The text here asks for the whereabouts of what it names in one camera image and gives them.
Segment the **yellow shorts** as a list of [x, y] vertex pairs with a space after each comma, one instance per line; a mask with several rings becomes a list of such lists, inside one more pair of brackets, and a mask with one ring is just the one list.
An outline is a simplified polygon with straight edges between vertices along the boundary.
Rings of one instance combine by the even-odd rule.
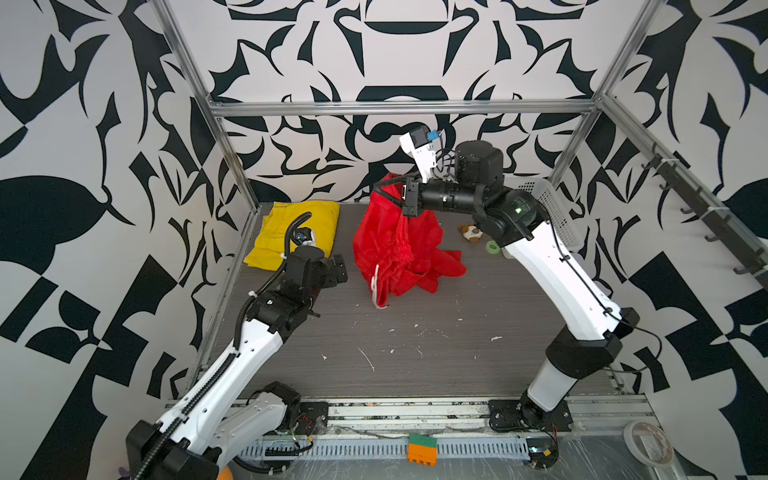
[[290, 252], [302, 243], [310, 242], [329, 257], [334, 246], [340, 205], [317, 200], [301, 203], [275, 202], [263, 218], [254, 246], [243, 260], [244, 264], [261, 270], [276, 271], [285, 256], [288, 229], [305, 213], [309, 213], [311, 217], [296, 227], [288, 237]]

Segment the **red shorts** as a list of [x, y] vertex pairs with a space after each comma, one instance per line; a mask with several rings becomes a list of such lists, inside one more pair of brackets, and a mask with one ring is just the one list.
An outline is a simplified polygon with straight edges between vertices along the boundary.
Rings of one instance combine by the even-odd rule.
[[379, 310], [388, 306], [392, 295], [401, 296], [415, 287], [434, 294], [440, 278], [467, 272], [461, 252], [440, 248], [444, 231], [434, 212], [418, 217], [402, 213], [395, 202], [403, 190], [402, 176], [387, 175], [384, 186], [371, 194], [353, 237], [355, 264]]

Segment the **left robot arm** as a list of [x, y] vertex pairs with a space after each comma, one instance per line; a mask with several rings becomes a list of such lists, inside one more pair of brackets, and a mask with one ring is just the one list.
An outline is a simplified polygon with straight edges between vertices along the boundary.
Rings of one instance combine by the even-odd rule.
[[342, 255], [314, 246], [288, 253], [278, 271], [242, 305], [231, 343], [157, 421], [138, 422], [126, 438], [133, 479], [215, 479], [249, 443], [290, 428], [301, 396], [279, 382], [254, 405], [230, 410], [265, 363], [309, 317], [322, 290], [346, 282]]

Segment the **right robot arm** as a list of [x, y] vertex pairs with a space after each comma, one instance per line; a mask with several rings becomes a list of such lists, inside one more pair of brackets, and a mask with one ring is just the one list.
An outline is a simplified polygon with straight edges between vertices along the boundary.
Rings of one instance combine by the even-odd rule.
[[403, 150], [416, 165], [397, 205], [414, 217], [425, 211], [464, 213], [518, 261], [555, 305], [565, 325], [546, 349], [545, 361], [516, 408], [520, 423], [542, 422], [582, 379], [608, 367], [621, 351], [621, 334], [638, 323], [636, 312], [610, 300], [573, 258], [555, 228], [552, 210], [528, 191], [505, 186], [499, 149], [487, 141], [459, 144], [456, 172], [434, 175], [438, 151], [432, 141]]

